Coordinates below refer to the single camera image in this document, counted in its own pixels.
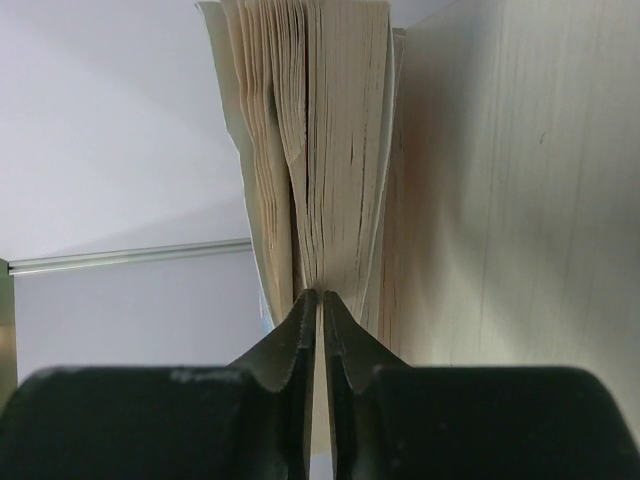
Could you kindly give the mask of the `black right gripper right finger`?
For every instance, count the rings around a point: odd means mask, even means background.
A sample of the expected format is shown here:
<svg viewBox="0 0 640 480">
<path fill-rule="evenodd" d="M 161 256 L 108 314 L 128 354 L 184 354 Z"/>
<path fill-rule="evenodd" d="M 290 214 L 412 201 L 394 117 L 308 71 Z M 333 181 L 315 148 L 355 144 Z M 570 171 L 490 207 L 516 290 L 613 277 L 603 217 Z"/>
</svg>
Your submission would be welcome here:
<svg viewBox="0 0 640 480">
<path fill-rule="evenodd" d="M 635 479 L 609 390 L 571 367 L 412 367 L 323 295 L 338 479 Z"/>
</svg>

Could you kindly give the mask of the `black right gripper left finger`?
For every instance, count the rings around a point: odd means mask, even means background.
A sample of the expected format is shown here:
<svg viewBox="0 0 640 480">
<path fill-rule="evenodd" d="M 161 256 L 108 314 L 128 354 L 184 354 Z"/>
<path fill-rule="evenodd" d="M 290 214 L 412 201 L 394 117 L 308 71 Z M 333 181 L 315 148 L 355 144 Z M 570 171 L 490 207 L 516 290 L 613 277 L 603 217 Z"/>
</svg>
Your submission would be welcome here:
<svg viewBox="0 0 640 480">
<path fill-rule="evenodd" d="M 317 294 L 226 366 L 53 367 L 1 416 L 5 479 L 305 479 Z"/>
</svg>

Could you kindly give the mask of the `blue 26-storey treehouse book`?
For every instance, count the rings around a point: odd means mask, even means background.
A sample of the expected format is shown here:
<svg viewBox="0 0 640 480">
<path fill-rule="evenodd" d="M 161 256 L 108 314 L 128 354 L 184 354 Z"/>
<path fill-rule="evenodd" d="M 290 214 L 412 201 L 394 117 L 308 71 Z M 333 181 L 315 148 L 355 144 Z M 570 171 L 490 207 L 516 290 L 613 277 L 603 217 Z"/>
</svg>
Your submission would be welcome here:
<svg viewBox="0 0 640 480">
<path fill-rule="evenodd" d="M 386 1 L 203 1 L 272 326 L 305 289 L 380 331 L 398 62 Z"/>
</svg>

